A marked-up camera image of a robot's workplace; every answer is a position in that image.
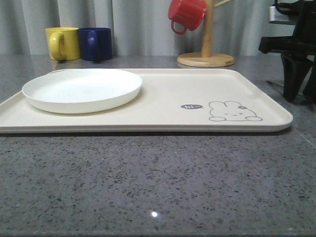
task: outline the countertop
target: countertop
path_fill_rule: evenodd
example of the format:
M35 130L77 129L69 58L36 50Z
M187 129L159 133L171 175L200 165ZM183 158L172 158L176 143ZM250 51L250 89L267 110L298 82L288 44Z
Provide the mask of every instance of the countertop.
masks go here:
M293 115L274 133L0 135L0 236L316 236L316 112L279 56L227 69ZM0 102L64 68L181 68L172 56L0 55Z

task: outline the coffee machine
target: coffee machine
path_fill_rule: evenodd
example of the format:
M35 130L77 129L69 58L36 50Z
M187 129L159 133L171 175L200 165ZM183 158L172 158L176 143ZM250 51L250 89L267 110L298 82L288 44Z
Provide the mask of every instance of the coffee machine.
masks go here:
M310 69L311 75L303 94L316 104L316 0L298 0L270 7L270 23L295 25L291 36L262 37L259 50L280 53L284 71L283 97L292 102Z

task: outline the gray curtain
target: gray curtain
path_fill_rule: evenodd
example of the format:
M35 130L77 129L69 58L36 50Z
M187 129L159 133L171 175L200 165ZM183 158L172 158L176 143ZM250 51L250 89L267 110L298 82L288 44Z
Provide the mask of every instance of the gray curtain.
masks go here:
M202 24L175 34L171 0L0 0L0 53L48 54L45 28L108 27L115 55L179 55L201 50ZM262 36L291 35L269 24L273 0L234 0L215 9L212 51L257 55Z

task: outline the tray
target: tray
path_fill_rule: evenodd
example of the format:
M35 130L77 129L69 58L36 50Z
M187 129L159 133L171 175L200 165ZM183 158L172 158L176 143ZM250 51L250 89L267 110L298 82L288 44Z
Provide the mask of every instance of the tray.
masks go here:
M0 104L0 133L275 132L292 115L236 71L123 69L138 74L138 96L120 107L88 114L56 114L33 107L18 92Z

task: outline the mug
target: mug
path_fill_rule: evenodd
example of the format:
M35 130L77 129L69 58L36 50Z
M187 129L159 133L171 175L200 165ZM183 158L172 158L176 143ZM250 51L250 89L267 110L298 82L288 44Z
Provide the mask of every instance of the mug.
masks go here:
M183 35L187 29L195 30L201 24L205 12L206 2L203 0L173 0L168 12L172 30L179 35ZM183 31L174 29L175 22L184 26Z
M79 28L81 59L102 61L113 58L110 28Z
M56 61L80 58L78 28L47 28L47 43L50 59Z

